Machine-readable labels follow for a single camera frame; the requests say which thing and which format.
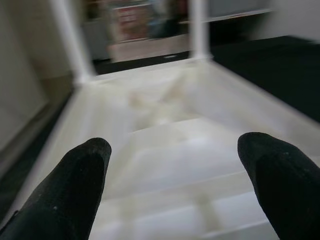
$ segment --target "black floor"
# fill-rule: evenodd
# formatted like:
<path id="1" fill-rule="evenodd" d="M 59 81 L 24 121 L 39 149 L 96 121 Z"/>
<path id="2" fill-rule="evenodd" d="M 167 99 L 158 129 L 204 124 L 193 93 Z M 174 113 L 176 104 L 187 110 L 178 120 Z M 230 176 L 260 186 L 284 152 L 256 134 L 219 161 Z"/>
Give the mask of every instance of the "black floor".
<path id="1" fill-rule="evenodd" d="M 0 180 L 0 222 L 6 216 L 69 98 L 61 105 L 40 134 Z"/>
<path id="2" fill-rule="evenodd" d="M 214 47 L 214 60 L 320 123 L 320 44 L 292 36 Z"/>
<path id="3" fill-rule="evenodd" d="M 98 75 L 102 74 L 109 74 L 129 69 L 136 69 L 136 68 L 142 68 L 146 66 L 151 65 L 157 65 L 157 64 L 164 64 L 179 60 L 184 60 L 189 57 L 189 52 L 179 52 L 169 55 L 163 55 L 163 56 L 155 56 L 155 57 L 148 57 L 148 58 L 142 58 L 137 60 L 130 60 L 130 61 L 120 61 L 111 63 L 110 60 L 103 60 L 103 61 L 94 61 L 93 65 L 95 68 L 95 71 Z"/>

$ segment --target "white plastic shelf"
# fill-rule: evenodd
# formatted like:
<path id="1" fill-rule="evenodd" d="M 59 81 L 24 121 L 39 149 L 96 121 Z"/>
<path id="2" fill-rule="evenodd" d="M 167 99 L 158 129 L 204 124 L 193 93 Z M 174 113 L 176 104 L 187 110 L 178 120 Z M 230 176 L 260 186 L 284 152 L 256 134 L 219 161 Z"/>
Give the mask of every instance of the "white plastic shelf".
<path id="1" fill-rule="evenodd" d="M 242 17 L 252 16 L 252 15 L 266 14 L 266 13 L 270 13 L 271 11 L 272 11 L 271 8 L 264 8 L 264 9 L 246 11 L 246 12 L 235 13 L 235 14 L 224 15 L 224 16 L 215 16 L 215 17 L 207 18 L 204 22 L 210 23 L 210 22 L 217 22 L 217 21 L 223 21 L 228 19 L 242 18 Z"/>

